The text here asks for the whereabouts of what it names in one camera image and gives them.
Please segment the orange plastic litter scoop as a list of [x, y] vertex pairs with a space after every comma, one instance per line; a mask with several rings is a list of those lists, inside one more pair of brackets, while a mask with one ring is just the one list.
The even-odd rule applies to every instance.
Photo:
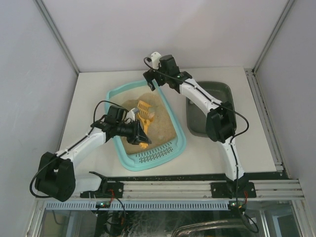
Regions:
[[143, 124], [143, 130], [145, 131], [146, 134], [148, 134], [148, 128], [150, 124], [154, 121], [154, 117], [149, 118], [148, 113], [155, 112], [155, 109], [153, 106], [151, 106], [150, 104], [142, 100], [138, 101], [137, 108], [139, 110], [137, 115], [138, 115], [139, 120]]

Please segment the teal plastic litter box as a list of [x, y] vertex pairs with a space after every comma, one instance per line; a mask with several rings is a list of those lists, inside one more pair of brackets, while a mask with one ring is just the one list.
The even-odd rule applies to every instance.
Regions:
[[118, 158], [123, 167], [130, 171], [141, 171], [162, 165], [181, 155], [186, 148], [186, 137], [180, 122], [160, 88], [157, 87], [155, 91], [151, 91], [145, 81], [139, 80], [110, 90], [106, 99], [121, 105], [129, 99], [138, 99], [145, 93], [156, 95], [161, 100], [170, 117], [176, 135], [175, 138], [163, 142], [162, 145], [130, 155], [123, 147], [123, 139], [117, 136], [114, 137], [114, 146]]

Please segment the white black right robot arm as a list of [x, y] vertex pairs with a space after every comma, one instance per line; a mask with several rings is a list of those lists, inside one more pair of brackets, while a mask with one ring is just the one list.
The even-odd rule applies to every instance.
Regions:
[[205, 131], [210, 140], [219, 144], [226, 178], [231, 182], [239, 181], [244, 176], [244, 170], [237, 154], [236, 137], [249, 129], [248, 120], [233, 109], [232, 103], [216, 99], [188, 72], [180, 71], [172, 55], [161, 56], [154, 52], [143, 62], [149, 68], [143, 76], [152, 91], [156, 85], [168, 84], [205, 114]]

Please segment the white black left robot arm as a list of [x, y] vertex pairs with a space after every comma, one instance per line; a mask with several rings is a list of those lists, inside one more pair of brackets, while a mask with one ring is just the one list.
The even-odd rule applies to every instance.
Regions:
[[75, 168], [96, 148], [119, 136], [131, 145], [151, 143], [139, 120], [138, 108], [127, 110], [111, 105], [100, 119], [94, 119], [90, 130], [77, 142], [55, 153], [44, 153], [37, 173], [30, 182], [30, 193], [36, 198], [54, 198], [65, 202], [73, 194], [85, 192], [109, 196], [108, 179], [95, 171], [78, 175]]

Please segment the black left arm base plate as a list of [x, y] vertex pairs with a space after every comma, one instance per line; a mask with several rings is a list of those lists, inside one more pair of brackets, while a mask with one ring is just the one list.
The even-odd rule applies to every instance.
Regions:
[[96, 191], [86, 191], [80, 194], [81, 198], [122, 198], [124, 191], [123, 182], [108, 182]]

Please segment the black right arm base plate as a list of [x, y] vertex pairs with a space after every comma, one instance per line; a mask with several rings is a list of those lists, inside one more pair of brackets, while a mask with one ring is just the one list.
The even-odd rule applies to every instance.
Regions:
[[228, 182], [212, 182], [210, 183], [211, 195], [213, 198], [230, 198], [236, 196], [238, 198], [256, 198], [256, 190], [254, 183], [247, 182], [246, 184], [228, 183]]

